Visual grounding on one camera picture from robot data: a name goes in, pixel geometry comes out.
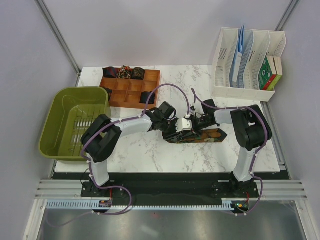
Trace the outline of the floral brown green tie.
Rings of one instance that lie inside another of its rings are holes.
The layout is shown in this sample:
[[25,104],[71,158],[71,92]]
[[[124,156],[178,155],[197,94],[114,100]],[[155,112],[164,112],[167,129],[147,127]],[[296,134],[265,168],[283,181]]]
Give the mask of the floral brown green tie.
[[163,139],[170,144],[198,144],[198,143],[222,143],[228,136],[220,128],[206,129],[200,132],[186,131],[186,134],[176,136],[162,135]]

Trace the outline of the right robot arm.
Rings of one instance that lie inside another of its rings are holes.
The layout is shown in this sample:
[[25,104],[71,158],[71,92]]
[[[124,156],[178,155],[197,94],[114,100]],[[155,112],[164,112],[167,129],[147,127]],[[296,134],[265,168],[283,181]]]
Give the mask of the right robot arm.
[[229,184],[229,191],[233,196],[240,197],[247,191],[245,182],[255,177],[255,162],[259,152],[272,138],[271,128],[258,105],[218,108],[212,99],[201,105],[204,116],[192,119],[194,131],[221,124],[233,126],[240,149],[232,172],[236,180]]

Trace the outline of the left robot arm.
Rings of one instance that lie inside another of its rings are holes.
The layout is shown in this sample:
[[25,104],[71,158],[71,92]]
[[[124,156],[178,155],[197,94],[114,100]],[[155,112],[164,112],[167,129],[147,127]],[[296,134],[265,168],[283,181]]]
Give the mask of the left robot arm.
[[120,138],[150,131],[164,132],[169,129],[170,122],[176,113],[177,110],[174,107],[164,102],[160,107],[154,107],[128,118],[99,115],[80,140],[82,144],[80,155],[87,160],[89,177],[94,182],[92,191],[99,197],[109,193],[108,158],[112,155]]

